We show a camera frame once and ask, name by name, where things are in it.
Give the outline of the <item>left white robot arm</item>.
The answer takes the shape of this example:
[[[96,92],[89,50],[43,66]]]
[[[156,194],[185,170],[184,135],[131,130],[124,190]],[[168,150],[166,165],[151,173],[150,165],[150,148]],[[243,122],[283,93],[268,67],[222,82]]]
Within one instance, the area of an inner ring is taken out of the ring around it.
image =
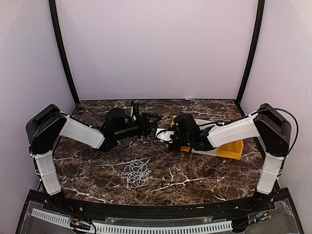
[[[60,194],[53,152],[60,137],[67,137],[91,148],[108,152],[117,146],[118,140],[128,137],[146,137],[161,120],[159,115],[140,113],[139,105],[131,103],[131,113],[122,108],[113,108],[105,115],[100,128],[87,125],[62,112],[58,106],[50,104],[26,124],[30,157],[48,195],[49,203],[57,212],[69,208],[69,202]]]

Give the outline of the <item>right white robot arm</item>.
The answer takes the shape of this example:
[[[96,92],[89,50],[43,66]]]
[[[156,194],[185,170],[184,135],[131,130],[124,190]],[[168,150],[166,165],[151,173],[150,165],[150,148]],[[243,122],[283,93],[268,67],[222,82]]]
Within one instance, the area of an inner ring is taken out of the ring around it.
[[[189,147],[204,152],[248,138],[261,139],[266,155],[256,188],[257,194],[249,200],[249,208],[258,212],[267,205],[267,195],[273,191],[285,160],[296,143],[291,140],[292,125],[282,113],[288,114],[294,120],[295,127],[299,127],[292,113],[267,103],[246,116],[226,123],[199,125],[192,115],[181,114],[173,119],[174,125],[165,134],[164,141],[177,148]]]

